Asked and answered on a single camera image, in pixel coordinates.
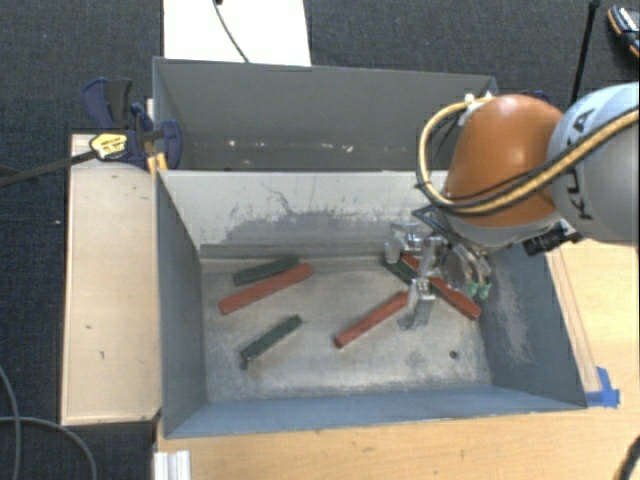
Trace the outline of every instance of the blue clamp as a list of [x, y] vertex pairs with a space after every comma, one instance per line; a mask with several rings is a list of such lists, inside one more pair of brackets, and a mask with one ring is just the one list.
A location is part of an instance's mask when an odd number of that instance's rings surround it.
[[596, 371], [598, 372], [598, 377], [600, 377], [602, 389], [585, 393], [587, 404], [589, 407], [611, 407], [617, 409], [618, 405], [620, 405], [620, 390], [611, 387], [609, 374], [605, 368], [596, 366]]
[[97, 78], [89, 82], [82, 90], [85, 112], [101, 130], [118, 130], [127, 137], [127, 152], [124, 156], [118, 155], [117, 161], [146, 169], [147, 158], [152, 153], [147, 152], [145, 143], [152, 142], [154, 151], [165, 153], [169, 169], [176, 169], [182, 154], [182, 137], [177, 121], [163, 121], [161, 129], [154, 131], [153, 121], [142, 104], [136, 102], [128, 106], [131, 85], [131, 80], [127, 79]]

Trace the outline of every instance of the red block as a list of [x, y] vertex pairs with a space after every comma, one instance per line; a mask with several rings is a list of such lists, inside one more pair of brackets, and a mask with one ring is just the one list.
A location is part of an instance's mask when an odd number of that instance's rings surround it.
[[236, 309], [248, 306], [280, 290], [284, 290], [291, 285], [299, 283], [311, 276], [311, 274], [313, 274], [313, 269], [308, 263], [297, 265], [290, 270], [281, 272], [222, 299], [218, 302], [218, 308], [220, 308], [220, 312], [223, 315], [227, 315]]
[[411, 256], [411, 254], [407, 254], [403, 252], [400, 259], [404, 261], [407, 265], [409, 265], [413, 270], [418, 270], [420, 268], [420, 260], [415, 256]]
[[440, 296], [469, 320], [475, 320], [482, 314], [482, 308], [462, 293], [452, 290], [441, 277], [430, 277], [429, 282], [438, 290]]
[[389, 318], [394, 313], [400, 311], [407, 305], [408, 292], [398, 293], [382, 306], [374, 309], [355, 325], [349, 327], [346, 331], [341, 332], [333, 339], [336, 347], [342, 348], [348, 345], [356, 338], [362, 336], [365, 332], [370, 331], [376, 325]]

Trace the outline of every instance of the wooden block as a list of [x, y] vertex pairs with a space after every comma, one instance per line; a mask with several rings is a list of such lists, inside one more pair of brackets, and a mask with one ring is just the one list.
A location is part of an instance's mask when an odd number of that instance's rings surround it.
[[336, 347], [342, 348], [353, 340], [359, 338], [367, 331], [373, 329], [376, 325], [389, 318], [394, 313], [400, 311], [407, 305], [408, 292], [402, 292], [394, 295], [389, 301], [382, 306], [373, 310], [362, 320], [341, 332], [333, 339]]
[[269, 295], [284, 290], [291, 285], [305, 280], [313, 274], [313, 269], [308, 263], [303, 263], [297, 267], [275, 275], [269, 279], [246, 288], [238, 293], [222, 299], [218, 303], [218, 308], [223, 315], [227, 315], [232, 311], [243, 308], [257, 302]]
[[420, 268], [420, 260], [415, 256], [411, 256], [408, 253], [402, 253], [400, 256], [401, 261], [404, 261], [407, 265], [409, 265], [413, 270], [418, 270]]
[[285, 256], [269, 263], [263, 263], [257, 267], [245, 268], [233, 274], [233, 284], [242, 286], [243, 284], [255, 283], [268, 279], [280, 272], [285, 272], [298, 265], [297, 256]]
[[429, 282], [438, 290], [440, 296], [469, 320], [475, 320], [482, 314], [482, 308], [469, 297], [447, 286], [441, 277], [430, 277]]

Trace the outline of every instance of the gray carpet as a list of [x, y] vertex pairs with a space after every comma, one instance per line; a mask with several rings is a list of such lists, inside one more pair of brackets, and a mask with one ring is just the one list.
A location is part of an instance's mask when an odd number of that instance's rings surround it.
[[[637, 80], [602, 0], [583, 93]], [[92, 126], [79, 93], [98, 76], [151, 94], [162, 53], [161, 0], [0, 0], [0, 164], [28, 169], [65, 156]], [[314, 64], [490, 74], [505, 90], [541, 89], [566, 108], [588, 0], [305, 0]], [[0, 189], [0, 364], [24, 415], [58, 414], [65, 262], [65, 174]], [[4, 393], [0, 414], [9, 414]], [[82, 429], [100, 478], [150, 474], [148, 424]], [[0, 479], [10, 478], [12, 429], [0, 428]], [[59, 434], [26, 429], [22, 478], [89, 478]]]

